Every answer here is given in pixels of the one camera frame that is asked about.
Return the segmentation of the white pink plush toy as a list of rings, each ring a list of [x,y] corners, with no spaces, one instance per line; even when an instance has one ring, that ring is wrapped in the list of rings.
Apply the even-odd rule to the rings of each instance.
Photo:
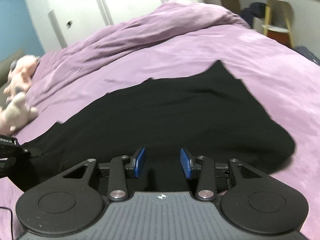
[[[6,109],[1,107],[1,134],[12,135],[38,116],[36,107],[26,103],[25,92],[17,93]]]

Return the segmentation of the dark striped cloth pile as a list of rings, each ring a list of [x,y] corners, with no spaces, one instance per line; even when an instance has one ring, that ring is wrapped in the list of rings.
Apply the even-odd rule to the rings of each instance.
[[[297,46],[294,48],[294,51],[320,66],[320,59],[305,46]]]

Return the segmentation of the dark clothes on chair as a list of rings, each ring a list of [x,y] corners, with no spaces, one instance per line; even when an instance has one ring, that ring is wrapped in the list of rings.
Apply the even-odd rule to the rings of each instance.
[[[254,2],[249,5],[249,7],[242,9],[240,12],[240,17],[243,18],[248,25],[253,28],[254,18],[264,18],[265,17],[266,4],[261,2]]]

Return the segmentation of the grey pillow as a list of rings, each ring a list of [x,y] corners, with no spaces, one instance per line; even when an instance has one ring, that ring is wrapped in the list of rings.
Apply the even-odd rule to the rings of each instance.
[[[19,49],[0,62],[0,86],[7,83],[8,74],[9,74],[10,66],[12,62],[14,60],[21,58],[24,55],[25,55],[24,50]]]

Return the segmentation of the white wardrobe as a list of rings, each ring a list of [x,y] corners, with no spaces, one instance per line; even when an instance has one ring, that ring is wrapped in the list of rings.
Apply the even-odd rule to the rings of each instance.
[[[82,41],[108,25],[154,11],[166,2],[190,4],[203,0],[25,0],[45,52]]]

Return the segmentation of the black long sleeve shirt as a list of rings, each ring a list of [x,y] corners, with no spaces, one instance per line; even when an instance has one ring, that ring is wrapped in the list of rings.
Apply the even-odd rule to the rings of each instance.
[[[10,158],[9,179],[22,191],[89,158],[107,163],[144,147],[137,190],[187,191],[179,155],[225,163],[235,158],[265,173],[295,151],[291,135],[220,61],[189,77],[148,79],[93,101],[64,123],[26,142],[30,157]]]

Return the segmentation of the purple bed blanket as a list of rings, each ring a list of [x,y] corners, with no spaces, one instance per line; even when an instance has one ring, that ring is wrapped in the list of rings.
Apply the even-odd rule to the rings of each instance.
[[[307,198],[310,211],[302,233],[319,239],[319,66],[249,29],[219,5],[164,3],[150,14],[44,54],[27,92],[27,103],[39,116],[17,139],[38,137],[108,92],[150,77],[194,75],[216,60],[294,138],[291,163],[274,176]]]

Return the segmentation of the yellow leg side table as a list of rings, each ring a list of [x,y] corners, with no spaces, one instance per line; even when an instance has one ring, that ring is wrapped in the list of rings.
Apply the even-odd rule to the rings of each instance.
[[[292,20],[293,10],[291,4],[286,0],[264,0],[265,18],[261,25],[263,35],[269,36],[269,32],[287,35],[286,46],[293,48]]]

